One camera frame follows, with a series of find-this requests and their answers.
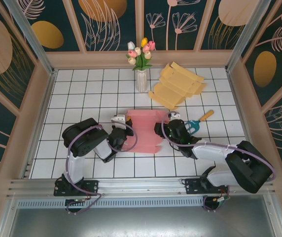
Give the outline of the pink paper box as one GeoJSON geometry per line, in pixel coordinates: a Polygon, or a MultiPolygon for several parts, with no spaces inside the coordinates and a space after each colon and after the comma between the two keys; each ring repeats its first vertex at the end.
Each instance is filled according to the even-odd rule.
{"type": "Polygon", "coordinates": [[[127,111],[126,116],[131,118],[132,128],[138,136],[136,145],[129,152],[155,154],[161,150],[163,138],[155,133],[154,128],[165,114],[163,110],[127,111]]]}

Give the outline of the yellow paper box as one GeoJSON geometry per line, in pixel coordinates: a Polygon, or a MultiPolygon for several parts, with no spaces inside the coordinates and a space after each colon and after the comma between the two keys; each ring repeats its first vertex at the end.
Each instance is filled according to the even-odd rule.
{"type": "Polygon", "coordinates": [[[159,82],[148,95],[160,105],[173,110],[185,99],[200,95],[206,85],[203,77],[173,62],[161,71],[159,82]]]}

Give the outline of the teal toy rake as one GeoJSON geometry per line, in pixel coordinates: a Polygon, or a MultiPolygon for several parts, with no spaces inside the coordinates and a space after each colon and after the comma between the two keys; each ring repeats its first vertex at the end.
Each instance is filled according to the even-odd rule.
{"type": "Polygon", "coordinates": [[[188,122],[185,123],[185,126],[188,126],[187,131],[189,134],[192,136],[198,130],[200,129],[200,123],[205,121],[207,118],[212,116],[214,114],[213,110],[209,110],[207,113],[205,113],[199,120],[189,120],[188,122]]]}

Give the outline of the white ribbed vase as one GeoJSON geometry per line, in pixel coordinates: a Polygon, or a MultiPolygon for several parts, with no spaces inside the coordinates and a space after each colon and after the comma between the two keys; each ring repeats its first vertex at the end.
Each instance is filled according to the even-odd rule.
{"type": "Polygon", "coordinates": [[[147,89],[147,72],[146,70],[135,70],[136,74],[136,90],[145,93],[147,89]]]}

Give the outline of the tulip flower bouquet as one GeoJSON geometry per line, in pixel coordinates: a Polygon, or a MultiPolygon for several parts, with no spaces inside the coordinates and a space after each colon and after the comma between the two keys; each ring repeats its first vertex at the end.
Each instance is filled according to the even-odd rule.
{"type": "Polygon", "coordinates": [[[140,47],[136,47],[132,41],[128,42],[127,47],[128,52],[126,57],[128,63],[134,66],[132,68],[133,71],[144,71],[152,67],[149,62],[152,58],[151,52],[156,47],[155,41],[148,41],[147,38],[143,38],[140,47]]]}

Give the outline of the aluminium mounting rail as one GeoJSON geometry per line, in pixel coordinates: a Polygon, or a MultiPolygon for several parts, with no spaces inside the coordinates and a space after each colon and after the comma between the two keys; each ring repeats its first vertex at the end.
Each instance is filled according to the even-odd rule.
{"type": "MultiPolygon", "coordinates": [[[[184,197],[185,177],[100,178],[98,193],[104,198],[184,197]]],[[[7,198],[53,198],[55,179],[11,180],[7,198]]]]}

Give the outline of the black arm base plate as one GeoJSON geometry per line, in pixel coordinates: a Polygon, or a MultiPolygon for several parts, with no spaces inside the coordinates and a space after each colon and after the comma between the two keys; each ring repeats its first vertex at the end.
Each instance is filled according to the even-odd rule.
{"type": "MultiPolygon", "coordinates": [[[[97,195],[98,191],[98,181],[92,180],[82,180],[75,184],[82,190],[87,192],[92,192],[93,196],[97,195]]],[[[55,182],[55,188],[53,196],[55,197],[79,197],[85,196],[86,193],[73,187],[68,181],[59,180],[55,182]]]]}
{"type": "Polygon", "coordinates": [[[182,179],[181,183],[185,186],[187,194],[211,195],[228,194],[228,186],[214,186],[207,178],[187,178],[182,179]]]}

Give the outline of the aluminium frame post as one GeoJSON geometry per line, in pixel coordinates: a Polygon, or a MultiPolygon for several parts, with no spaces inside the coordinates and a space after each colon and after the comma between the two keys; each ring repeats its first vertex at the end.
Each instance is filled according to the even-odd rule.
{"type": "Polygon", "coordinates": [[[262,17],[265,15],[267,9],[269,8],[270,2],[271,0],[259,0],[259,2],[257,3],[252,15],[250,16],[240,37],[237,40],[237,43],[234,46],[230,58],[228,59],[228,62],[225,66],[226,73],[229,74],[234,69],[246,45],[258,28],[262,17]]]}
{"type": "Polygon", "coordinates": [[[45,9],[44,0],[2,0],[11,13],[14,21],[21,29],[26,40],[30,43],[34,53],[45,70],[52,75],[54,70],[45,51],[40,44],[29,20],[37,19],[45,9]]]}

